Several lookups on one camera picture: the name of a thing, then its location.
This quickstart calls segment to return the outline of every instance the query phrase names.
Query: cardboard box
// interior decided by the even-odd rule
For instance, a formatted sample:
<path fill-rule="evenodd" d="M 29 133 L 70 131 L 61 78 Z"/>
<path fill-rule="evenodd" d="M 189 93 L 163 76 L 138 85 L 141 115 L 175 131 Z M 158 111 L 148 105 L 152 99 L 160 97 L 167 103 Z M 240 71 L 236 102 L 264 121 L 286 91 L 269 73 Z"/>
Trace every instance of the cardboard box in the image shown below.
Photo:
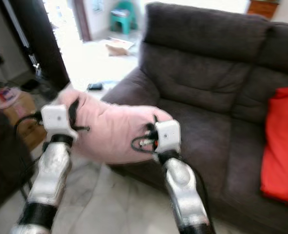
<path fill-rule="evenodd" d="M 11 106 L 3 109 L 3 112 L 9 118 L 10 123 L 15 125 L 20 118 L 35 113 L 36 110 L 32 96 L 22 92 Z M 18 132 L 30 151 L 36 148 L 46 137 L 44 127 L 38 125 L 33 119 L 26 119 L 21 122 Z"/>

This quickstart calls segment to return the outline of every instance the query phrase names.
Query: sofa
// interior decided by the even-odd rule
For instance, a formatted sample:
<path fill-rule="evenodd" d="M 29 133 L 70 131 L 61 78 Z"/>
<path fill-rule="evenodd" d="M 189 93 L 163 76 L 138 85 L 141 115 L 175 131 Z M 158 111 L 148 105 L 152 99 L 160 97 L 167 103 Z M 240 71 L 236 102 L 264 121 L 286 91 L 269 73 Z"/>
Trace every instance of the sofa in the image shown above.
<path fill-rule="evenodd" d="M 13 126 L 0 112 L 0 205 L 17 191 L 33 174 L 33 167 L 25 175 L 24 166 L 32 162 L 27 146 L 19 136 L 14 135 Z"/>
<path fill-rule="evenodd" d="M 213 217 L 288 234 L 288 205 L 260 191 L 267 101 L 279 87 L 288 87 L 288 24 L 152 3 L 138 67 L 103 100 L 157 106 L 180 122 L 182 157 L 202 174 Z M 164 187 L 152 160 L 112 168 Z"/>

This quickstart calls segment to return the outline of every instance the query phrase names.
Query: teal stool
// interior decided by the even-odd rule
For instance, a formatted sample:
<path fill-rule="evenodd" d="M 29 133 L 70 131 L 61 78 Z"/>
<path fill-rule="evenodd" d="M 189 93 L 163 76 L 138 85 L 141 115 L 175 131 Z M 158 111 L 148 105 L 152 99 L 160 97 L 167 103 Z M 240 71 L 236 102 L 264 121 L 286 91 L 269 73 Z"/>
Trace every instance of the teal stool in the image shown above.
<path fill-rule="evenodd" d="M 119 17 L 111 14 L 110 16 L 110 29 L 111 31 L 115 31 L 116 23 L 121 23 L 123 34 L 129 34 L 130 29 L 137 29 L 138 26 L 136 24 L 136 17 L 134 12 L 133 4 L 127 0 L 121 1 L 117 4 L 115 9 L 124 9 L 129 11 L 129 15 L 127 17 Z"/>

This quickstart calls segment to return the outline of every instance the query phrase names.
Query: wooden drawer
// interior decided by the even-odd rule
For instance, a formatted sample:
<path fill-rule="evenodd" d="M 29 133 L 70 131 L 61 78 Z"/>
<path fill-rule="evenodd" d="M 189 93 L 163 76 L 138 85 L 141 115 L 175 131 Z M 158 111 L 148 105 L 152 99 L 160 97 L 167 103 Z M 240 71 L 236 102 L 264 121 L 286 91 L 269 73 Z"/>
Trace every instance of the wooden drawer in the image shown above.
<path fill-rule="evenodd" d="M 278 4 L 272 2 L 252 0 L 248 9 L 248 14 L 258 14 L 271 19 L 276 11 Z"/>

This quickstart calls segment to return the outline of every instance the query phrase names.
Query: red cushion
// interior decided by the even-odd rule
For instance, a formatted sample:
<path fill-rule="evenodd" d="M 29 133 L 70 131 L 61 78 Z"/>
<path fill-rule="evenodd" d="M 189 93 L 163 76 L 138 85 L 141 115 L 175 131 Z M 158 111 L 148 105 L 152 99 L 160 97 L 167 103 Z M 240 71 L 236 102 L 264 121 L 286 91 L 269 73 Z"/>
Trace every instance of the red cushion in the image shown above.
<path fill-rule="evenodd" d="M 288 88 L 277 89 L 269 100 L 266 135 L 261 190 L 288 202 Z"/>

